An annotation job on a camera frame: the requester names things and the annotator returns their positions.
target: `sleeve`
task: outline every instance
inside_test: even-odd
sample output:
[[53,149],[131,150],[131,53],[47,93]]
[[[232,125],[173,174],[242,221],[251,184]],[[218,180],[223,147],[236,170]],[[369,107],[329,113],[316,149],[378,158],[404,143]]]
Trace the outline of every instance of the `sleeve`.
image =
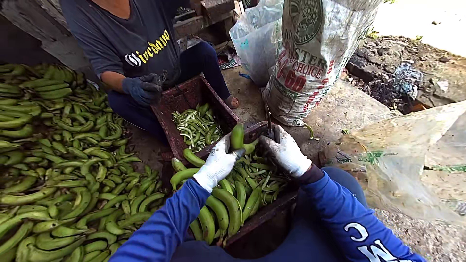
[[113,71],[123,75],[123,63],[112,50],[108,39],[73,0],[61,1],[63,15],[69,29],[89,59],[94,72],[100,75]]
[[189,0],[171,0],[162,1],[164,10],[168,18],[173,19],[176,15],[178,7],[190,7]]
[[168,262],[199,215],[209,192],[193,179],[143,224],[110,258],[110,262]]
[[302,189],[349,261],[425,262],[327,173]]

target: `white work glove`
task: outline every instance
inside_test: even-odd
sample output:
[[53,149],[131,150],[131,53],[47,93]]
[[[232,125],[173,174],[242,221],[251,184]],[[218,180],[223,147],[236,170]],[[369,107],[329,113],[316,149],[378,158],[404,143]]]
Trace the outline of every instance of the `white work glove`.
[[272,129],[275,137],[280,138],[280,140],[277,140],[280,143],[268,137],[260,136],[260,144],[265,148],[266,153],[271,153],[277,164],[292,177],[302,176],[311,167],[312,161],[301,152],[293,137],[281,126],[274,124]]
[[245,152],[245,150],[242,149],[238,150],[240,152],[231,152],[228,154],[229,148],[230,134],[224,136],[212,148],[206,163],[193,176],[198,184],[209,193],[212,193],[212,189],[217,186],[217,183],[230,173],[234,163],[240,159]]

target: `clear plastic bag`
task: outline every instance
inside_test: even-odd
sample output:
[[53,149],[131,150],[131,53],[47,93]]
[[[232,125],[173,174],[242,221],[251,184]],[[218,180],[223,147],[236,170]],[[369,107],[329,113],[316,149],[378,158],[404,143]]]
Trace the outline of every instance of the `clear plastic bag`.
[[241,65],[260,87],[270,78],[281,43],[283,0],[261,0],[248,8],[230,29],[230,37]]
[[[455,154],[452,147],[455,143],[442,142],[442,136],[465,111],[466,101],[463,101],[352,131],[343,135],[338,144],[330,144],[324,150],[325,165],[342,168],[356,177],[371,207],[413,218],[466,225],[466,218],[432,190],[441,181],[432,178],[429,183],[423,181],[426,162],[445,166],[465,163],[462,162],[466,160],[465,154],[456,161],[450,159],[450,163],[445,160],[446,155],[439,155],[447,151]],[[458,140],[461,145],[456,143],[456,153],[466,151],[463,123],[466,121],[461,118],[455,124],[458,126],[449,131],[462,133],[463,139]],[[444,184],[437,187],[447,188]]]

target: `blue jeans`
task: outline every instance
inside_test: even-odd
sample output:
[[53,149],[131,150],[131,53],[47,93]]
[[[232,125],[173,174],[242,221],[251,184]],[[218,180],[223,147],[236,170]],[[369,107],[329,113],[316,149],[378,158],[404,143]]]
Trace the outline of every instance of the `blue jeans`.
[[[200,42],[182,52],[179,56],[179,63],[181,75],[177,84],[183,83],[202,72],[221,99],[227,99],[230,96],[230,91],[228,91],[220,71],[215,49],[208,43]],[[130,95],[112,90],[108,92],[108,98],[110,107],[114,112],[168,145],[162,126],[150,107],[139,105]]]
[[[329,177],[347,188],[367,208],[361,186],[348,172],[336,167],[324,167]],[[333,241],[320,218],[311,208],[307,195],[300,189],[292,226],[285,241],[273,252],[255,259],[257,262],[343,262],[344,256]],[[173,254],[173,262],[239,261],[220,247],[207,246],[203,241],[185,241]]]

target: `hand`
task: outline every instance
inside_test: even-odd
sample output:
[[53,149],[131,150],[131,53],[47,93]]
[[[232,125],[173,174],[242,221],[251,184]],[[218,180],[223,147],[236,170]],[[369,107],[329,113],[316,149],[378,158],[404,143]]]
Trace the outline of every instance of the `hand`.
[[142,106],[158,102],[161,97],[163,80],[157,74],[136,78],[125,78],[122,82],[123,92],[131,95]]
[[293,137],[281,126],[274,124],[273,131],[275,137],[280,138],[278,140],[280,143],[265,136],[259,137],[259,143],[267,152],[272,154],[278,164],[289,172],[292,177],[302,176],[312,165],[312,161],[301,152]]
[[209,193],[232,170],[234,163],[244,155],[245,150],[240,149],[228,154],[230,148],[230,134],[224,136],[210,152],[206,163],[194,174],[194,178],[201,187]]

